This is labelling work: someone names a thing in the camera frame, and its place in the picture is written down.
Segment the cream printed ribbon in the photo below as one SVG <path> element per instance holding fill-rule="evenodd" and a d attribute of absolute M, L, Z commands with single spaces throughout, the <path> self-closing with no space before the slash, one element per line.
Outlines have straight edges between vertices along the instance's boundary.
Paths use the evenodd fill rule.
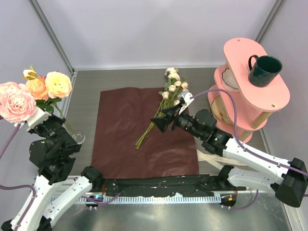
<path fill-rule="evenodd" d="M 223 165 L 221 165 L 220 162 L 232 166 L 246 166 L 245 164 L 237 160 L 221 157 L 216 154 L 205 154 L 199 150 L 197 150 L 197 157 L 198 161 L 206 161 L 219 170 L 223 168 Z"/>

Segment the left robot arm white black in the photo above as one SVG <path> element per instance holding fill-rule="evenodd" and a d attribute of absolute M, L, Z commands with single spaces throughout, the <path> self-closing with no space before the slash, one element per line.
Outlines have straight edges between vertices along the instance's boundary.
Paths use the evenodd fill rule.
<path fill-rule="evenodd" d="M 81 148 L 63 127 L 64 122 L 42 110 L 27 120 L 27 131 L 42 138 L 29 147 L 29 160 L 38 168 L 38 175 L 16 217 L 2 224 L 3 231 L 50 231 L 78 198 L 102 186 L 102 173 L 88 166 L 67 190 L 51 200 L 72 170 L 75 159 L 71 155 Z"/>

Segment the pink rose flower bunch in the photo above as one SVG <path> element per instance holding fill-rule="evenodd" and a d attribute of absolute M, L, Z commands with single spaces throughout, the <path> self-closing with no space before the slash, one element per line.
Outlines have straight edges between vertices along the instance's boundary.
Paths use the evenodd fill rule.
<path fill-rule="evenodd" d="M 177 68 L 167 68 L 164 76 L 167 78 L 167 81 L 164 86 L 164 91 L 159 92 L 162 96 L 162 101 L 154 115 L 155 117 L 162 116 L 163 109 L 179 104 L 180 101 L 177 99 L 177 96 L 182 91 L 187 90 L 189 86 L 184 78 L 180 78 L 179 70 Z"/>

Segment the peach rose stem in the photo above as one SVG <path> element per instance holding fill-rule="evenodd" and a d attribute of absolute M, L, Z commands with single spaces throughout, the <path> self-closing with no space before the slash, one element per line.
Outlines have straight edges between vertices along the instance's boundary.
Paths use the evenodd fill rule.
<path fill-rule="evenodd" d="M 61 118 L 65 118 L 57 103 L 67 98 L 72 91 L 72 83 L 67 75 L 53 71 L 40 76 L 30 67 L 23 71 L 23 77 L 27 80 L 27 91 L 34 97 L 39 108 L 49 113 L 57 110 Z"/>

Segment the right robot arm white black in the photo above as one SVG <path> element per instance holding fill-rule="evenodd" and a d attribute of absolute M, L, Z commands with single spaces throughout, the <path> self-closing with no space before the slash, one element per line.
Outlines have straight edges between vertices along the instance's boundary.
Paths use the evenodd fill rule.
<path fill-rule="evenodd" d="M 217 120 L 206 109 L 190 116 L 180 112 L 179 106 L 173 106 L 164 109 L 163 114 L 151 118 L 161 132 L 166 132 L 170 124 L 172 130 L 179 127 L 201 140 L 209 153 L 237 160 L 253 169 L 244 173 L 235 167 L 224 167 L 220 174 L 231 185 L 265 191 L 286 205 L 300 207 L 308 187 L 308 172 L 302 160 L 274 157 L 238 141 L 217 128 Z"/>

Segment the pink rose stem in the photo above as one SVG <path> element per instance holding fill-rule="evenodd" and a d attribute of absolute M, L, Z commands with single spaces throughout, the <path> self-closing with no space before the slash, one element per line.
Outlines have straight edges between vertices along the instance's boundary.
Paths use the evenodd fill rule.
<path fill-rule="evenodd" d="M 36 101 L 25 84 L 0 85 L 0 116 L 10 123 L 21 123 L 36 113 Z"/>

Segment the red wrapping paper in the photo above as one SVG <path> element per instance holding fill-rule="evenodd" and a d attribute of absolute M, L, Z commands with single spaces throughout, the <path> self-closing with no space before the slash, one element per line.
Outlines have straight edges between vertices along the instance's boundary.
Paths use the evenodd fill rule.
<path fill-rule="evenodd" d="M 145 179 L 199 173 L 193 135 L 150 127 L 160 88 L 121 88 L 100 94 L 91 164 L 106 179 Z"/>

